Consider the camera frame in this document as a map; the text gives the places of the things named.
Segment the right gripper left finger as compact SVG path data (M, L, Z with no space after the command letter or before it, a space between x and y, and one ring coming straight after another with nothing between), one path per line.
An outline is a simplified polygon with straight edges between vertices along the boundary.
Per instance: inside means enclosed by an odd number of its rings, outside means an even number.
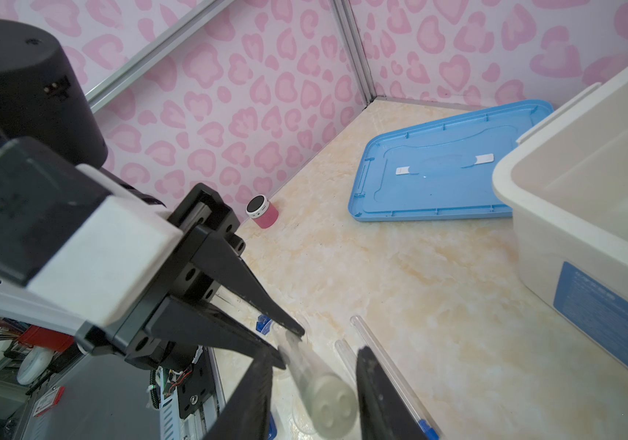
M269 436L273 361L264 349L246 370L205 440L258 439Z

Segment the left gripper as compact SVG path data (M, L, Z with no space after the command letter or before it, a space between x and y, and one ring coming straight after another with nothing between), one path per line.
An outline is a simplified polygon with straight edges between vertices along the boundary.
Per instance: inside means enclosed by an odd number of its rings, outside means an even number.
M211 304L224 287L271 320L304 337L304 327L268 294L242 253L239 221L218 192L197 184L169 216L185 236L127 315L106 329L83 324L77 344L91 355L116 355L143 370L185 370L199 348L218 348L251 359L263 351L286 369L265 339Z

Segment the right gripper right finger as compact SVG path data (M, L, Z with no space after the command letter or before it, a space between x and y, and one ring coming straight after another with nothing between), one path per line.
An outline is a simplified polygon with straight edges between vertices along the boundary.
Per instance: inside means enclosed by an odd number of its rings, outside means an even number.
M427 438L368 346L358 351L356 383L362 439Z

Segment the blue capped test tube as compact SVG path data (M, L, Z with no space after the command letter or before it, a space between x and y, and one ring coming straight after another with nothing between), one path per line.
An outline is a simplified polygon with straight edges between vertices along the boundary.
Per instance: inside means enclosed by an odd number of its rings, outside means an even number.
M427 437L426 439L443 439L445 436L438 427L438 424L430 416L429 411L423 403L421 403L398 366L394 364L394 361L387 353L380 340L374 335L370 326L368 326L365 320L359 315L354 315L350 319L350 323L363 340L363 347L371 348L374 355L376 355L381 362L387 377L392 381L405 406L418 422L418 425Z
M354 354L352 347L350 346L350 344L348 343L346 339L342 338L335 341L334 348L337 351L339 358L344 364L346 370L348 371L348 374L350 376L350 379L352 380L352 383L356 384L357 383L357 378L356 378L357 357Z

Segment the cork stoppered test tube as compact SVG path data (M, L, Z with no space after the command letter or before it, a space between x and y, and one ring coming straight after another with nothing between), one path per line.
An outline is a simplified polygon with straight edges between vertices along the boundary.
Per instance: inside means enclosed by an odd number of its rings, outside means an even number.
M275 340L316 432L325 439L348 436L359 410L352 386L293 332L277 326Z

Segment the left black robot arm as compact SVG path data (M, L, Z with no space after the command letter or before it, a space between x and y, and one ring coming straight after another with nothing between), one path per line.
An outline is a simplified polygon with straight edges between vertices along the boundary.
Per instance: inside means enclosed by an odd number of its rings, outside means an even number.
M235 212L201 183L167 209L106 172L107 157L59 41L0 19L0 317L144 369L183 370L200 347L283 368L210 301L225 288L304 333L243 261Z

